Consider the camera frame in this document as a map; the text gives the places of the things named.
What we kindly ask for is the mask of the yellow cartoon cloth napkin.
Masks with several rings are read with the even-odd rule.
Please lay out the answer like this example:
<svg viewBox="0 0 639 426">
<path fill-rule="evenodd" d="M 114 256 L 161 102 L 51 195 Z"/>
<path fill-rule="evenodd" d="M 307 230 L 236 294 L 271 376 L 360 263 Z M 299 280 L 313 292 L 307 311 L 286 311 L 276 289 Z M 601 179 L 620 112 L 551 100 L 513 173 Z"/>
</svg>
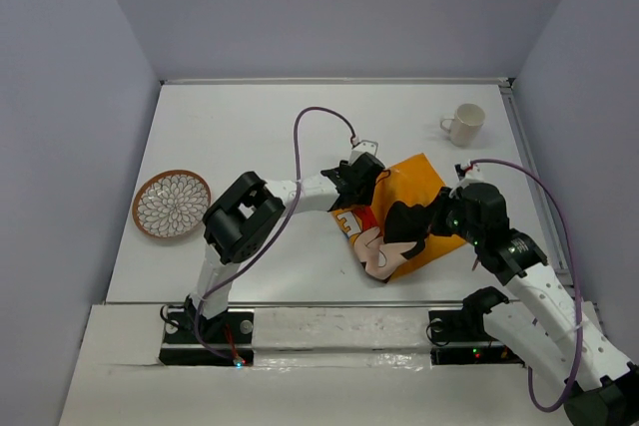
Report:
<svg viewBox="0 0 639 426">
<path fill-rule="evenodd" d="M 378 176 L 369 206 L 332 214 L 367 276 L 387 283 L 465 245 L 430 231 L 443 186 L 427 156 L 417 154 Z"/>
</svg>

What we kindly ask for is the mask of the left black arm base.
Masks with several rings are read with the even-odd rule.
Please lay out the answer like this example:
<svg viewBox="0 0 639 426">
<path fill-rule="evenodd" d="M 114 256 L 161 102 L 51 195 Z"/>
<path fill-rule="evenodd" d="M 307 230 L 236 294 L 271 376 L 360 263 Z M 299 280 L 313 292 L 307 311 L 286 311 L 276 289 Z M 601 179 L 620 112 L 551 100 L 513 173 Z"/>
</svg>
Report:
<svg viewBox="0 0 639 426">
<path fill-rule="evenodd" d="M 255 315 L 248 309 L 229 309 L 214 319 L 199 321 L 202 344 L 195 334 L 195 309 L 165 304 L 158 359 L 166 366 L 214 366 L 241 369 L 254 364 Z"/>
</svg>

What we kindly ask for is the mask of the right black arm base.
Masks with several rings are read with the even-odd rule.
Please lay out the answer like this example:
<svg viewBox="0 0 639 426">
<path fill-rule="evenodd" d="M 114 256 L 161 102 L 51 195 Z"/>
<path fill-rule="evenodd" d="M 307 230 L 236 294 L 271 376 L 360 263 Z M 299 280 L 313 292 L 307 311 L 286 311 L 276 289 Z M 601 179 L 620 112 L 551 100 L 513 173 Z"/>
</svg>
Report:
<svg viewBox="0 0 639 426">
<path fill-rule="evenodd" d="M 481 288 L 462 300 L 458 309 L 432 310 L 425 334 L 434 366 L 519 364 L 523 361 L 505 344 L 489 336 L 484 316 L 509 299 L 495 287 Z"/>
</svg>

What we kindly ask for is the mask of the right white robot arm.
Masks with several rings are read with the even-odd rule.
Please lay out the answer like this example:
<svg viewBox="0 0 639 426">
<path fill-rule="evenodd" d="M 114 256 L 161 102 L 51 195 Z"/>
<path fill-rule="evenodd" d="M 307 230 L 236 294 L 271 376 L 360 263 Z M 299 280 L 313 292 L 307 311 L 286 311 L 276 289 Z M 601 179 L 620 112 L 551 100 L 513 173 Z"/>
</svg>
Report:
<svg viewBox="0 0 639 426">
<path fill-rule="evenodd" d="M 509 224 L 497 187 L 443 187 L 428 206 L 394 203 L 385 240 L 423 246 L 432 236 L 457 235 L 506 288 L 482 288 L 463 301 L 456 323 L 469 337 L 486 334 L 513 351 L 530 376 L 561 389 L 574 425 L 632 425 L 638 420 L 638 366 L 583 314 L 583 303 L 561 284 L 547 256 Z"/>
</svg>

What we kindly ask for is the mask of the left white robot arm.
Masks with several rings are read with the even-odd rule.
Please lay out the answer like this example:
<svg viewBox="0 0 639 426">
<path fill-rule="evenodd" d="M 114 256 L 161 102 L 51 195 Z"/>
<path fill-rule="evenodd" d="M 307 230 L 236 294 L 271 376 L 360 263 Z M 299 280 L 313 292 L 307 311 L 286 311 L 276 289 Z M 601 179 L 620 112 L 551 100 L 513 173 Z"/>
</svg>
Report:
<svg viewBox="0 0 639 426">
<path fill-rule="evenodd" d="M 186 327 L 209 341 L 221 329 L 232 282 L 242 264 L 263 254 L 277 235 L 276 226 L 296 213 L 331 213 L 369 206 L 384 165 L 371 153 L 357 154 L 333 169 L 295 181 L 267 181 L 254 172 L 240 175 L 203 217 L 204 261 L 195 288 L 187 296 Z"/>
</svg>

